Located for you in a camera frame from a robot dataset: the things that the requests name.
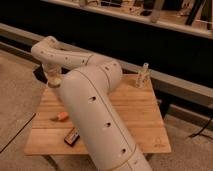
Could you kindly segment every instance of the hole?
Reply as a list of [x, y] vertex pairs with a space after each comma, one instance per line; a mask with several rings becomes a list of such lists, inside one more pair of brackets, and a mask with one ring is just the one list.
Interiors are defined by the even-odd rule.
[[126, 153], [126, 149], [123, 148], [120, 152], [120, 154], [118, 155], [118, 157], [122, 157], [124, 154]]
[[89, 103], [92, 103], [92, 102], [94, 102], [95, 100], [96, 100], [96, 97], [93, 96], [93, 97], [89, 98], [88, 102], [89, 102]]
[[107, 127], [107, 128], [109, 128], [111, 126], [111, 123], [110, 122], [107, 122], [106, 124], [105, 124], [105, 127]]
[[123, 148], [123, 149], [121, 150], [121, 154], [123, 155], [125, 152], [126, 152], [126, 149]]

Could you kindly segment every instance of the wooden table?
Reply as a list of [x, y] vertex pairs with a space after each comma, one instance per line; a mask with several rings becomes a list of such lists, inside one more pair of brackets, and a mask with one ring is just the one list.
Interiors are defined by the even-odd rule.
[[[150, 79], [136, 88], [136, 74], [126, 74], [109, 98], [144, 153], [168, 153], [171, 147]], [[50, 118], [65, 111], [60, 99], [46, 88], [33, 120], [25, 146], [26, 155], [88, 154], [80, 140], [72, 148], [64, 137], [73, 128], [70, 120], [54, 122]]]

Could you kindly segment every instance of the orange object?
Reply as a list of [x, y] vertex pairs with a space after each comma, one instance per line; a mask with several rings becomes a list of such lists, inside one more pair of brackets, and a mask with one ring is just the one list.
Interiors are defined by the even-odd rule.
[[60, 112], [58, 115], [54, 118], [51, 118], [52, 121], [64, 121], [69, 118], [69, 115], [67, 112]]

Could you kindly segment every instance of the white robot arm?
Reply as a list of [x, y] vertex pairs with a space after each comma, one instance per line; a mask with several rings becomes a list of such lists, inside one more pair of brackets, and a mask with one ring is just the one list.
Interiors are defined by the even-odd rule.
[[52, 66], [46, 69], [60, 65], [72, 70], [60, 83], [60, 97], [99, 170], [152, 170], [107, 97], [122, 78], [116, 60], [60, 50], [51, 36], [35, 44], [31, 53]]

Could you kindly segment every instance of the small bottle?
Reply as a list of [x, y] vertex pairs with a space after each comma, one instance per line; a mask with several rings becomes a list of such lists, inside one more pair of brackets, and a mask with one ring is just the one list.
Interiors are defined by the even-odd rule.
[[55, 64], [42, 64], [44, 74], [50, 88], [58, 88], [61, 84], [61, 67]]
[[136, 80], [135, 86], [142, 88], [149, 76], [149, 64], [144, 63], [141, 70], [138, 71], [138, 78]]

